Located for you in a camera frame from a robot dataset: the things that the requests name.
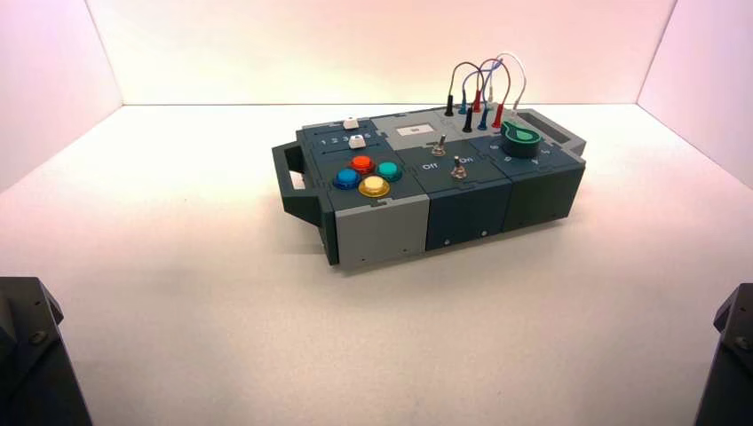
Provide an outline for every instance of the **white button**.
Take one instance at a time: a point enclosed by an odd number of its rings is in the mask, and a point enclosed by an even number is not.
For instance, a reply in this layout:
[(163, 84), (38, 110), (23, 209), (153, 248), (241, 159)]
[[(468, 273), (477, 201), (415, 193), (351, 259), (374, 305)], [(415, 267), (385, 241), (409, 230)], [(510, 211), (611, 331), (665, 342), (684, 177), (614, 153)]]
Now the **white button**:
[(358, 129), (358, 119), (348, 117), (343, 120), (343, 127), (346, 130)]
[(359, 149), (366, 147), (366, 141), (363, 139), (363, 135), (353, 135), (348, 139), (348, 146), (351, 149)]

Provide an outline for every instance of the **black handle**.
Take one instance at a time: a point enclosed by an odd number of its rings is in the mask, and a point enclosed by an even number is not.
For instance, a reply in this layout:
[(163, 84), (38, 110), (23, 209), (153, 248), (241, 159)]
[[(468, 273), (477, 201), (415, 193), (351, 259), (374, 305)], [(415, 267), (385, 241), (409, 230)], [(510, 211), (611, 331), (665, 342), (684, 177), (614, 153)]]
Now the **black handle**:
[(272, 157), (285, 211), (309, 224), (321, 226), (319, 191), (312, 188), (296, 189), (290, 179), (291, 171), (304, 172), (304, 153), (301, 145), (291, 142), (276, 146), (272, 148)]

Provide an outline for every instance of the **green knob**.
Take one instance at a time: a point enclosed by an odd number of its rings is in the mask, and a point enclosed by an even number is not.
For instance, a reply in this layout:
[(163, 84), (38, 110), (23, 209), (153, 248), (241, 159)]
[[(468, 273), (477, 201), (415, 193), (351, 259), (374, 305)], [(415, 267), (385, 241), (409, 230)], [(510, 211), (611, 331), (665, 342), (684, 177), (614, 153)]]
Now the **green knob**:
[(504, 122), (502, 130), (502, 149), (513, 157), (534, 158), (539, 153), (541, 135), (533, 130)]

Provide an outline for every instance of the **teal button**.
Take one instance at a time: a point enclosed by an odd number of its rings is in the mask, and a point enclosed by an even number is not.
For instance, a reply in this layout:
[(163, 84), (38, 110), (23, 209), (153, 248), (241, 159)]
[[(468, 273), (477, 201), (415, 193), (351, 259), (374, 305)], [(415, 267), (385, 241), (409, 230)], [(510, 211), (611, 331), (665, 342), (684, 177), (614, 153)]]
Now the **teal button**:
[(402, 177), (400, 168), (394, 162), (382, 162), (376, 167), (377, 175), (387, 182), (394, 182)]

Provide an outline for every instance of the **yellow button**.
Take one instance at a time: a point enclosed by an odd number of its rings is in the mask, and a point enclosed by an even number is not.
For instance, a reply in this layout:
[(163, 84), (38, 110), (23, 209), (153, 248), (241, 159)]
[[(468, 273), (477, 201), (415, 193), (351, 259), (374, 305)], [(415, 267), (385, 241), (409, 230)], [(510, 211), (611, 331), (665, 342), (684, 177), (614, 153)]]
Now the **yellow button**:
[(381, 197), (390, 192), (390, 184), (379, 176), (369, 176), (358, 185), (358, 191), (367, 197)]

